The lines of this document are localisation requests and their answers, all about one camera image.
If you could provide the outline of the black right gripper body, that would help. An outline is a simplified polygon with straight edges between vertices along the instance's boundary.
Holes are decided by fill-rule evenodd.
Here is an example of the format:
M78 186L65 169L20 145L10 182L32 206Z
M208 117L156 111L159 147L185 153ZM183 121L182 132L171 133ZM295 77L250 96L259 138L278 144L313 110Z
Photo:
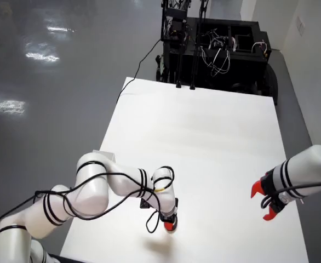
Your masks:
M287 205L286 192L281 192L286 186L283 180L282 169L269 170L265 176L261 178L261 185L265 197L261 201L261 208L271 206L278 214Z

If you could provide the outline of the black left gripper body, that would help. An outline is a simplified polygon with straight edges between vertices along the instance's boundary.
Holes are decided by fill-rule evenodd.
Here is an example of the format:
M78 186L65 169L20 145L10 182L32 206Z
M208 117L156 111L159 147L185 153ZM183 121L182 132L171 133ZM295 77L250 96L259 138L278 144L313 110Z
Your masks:
M177 218L177 209L178 209L178 198L175 198L175 205L172 210L168 213L160 212L160 220L162 222L174 222Z

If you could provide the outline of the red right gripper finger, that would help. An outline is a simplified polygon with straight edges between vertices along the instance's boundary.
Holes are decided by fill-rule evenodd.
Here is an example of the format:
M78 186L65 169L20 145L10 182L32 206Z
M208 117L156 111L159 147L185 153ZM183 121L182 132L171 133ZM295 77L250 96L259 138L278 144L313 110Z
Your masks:
M257 193L263 195L263 188L261 185L261 180L256 181L255 183L253 183L252 187L251 187L251 198L253 198Z
M268 214L263 216L263 219L265 221L270 221L276 217L277 213L273 210L271 206L268 208Z

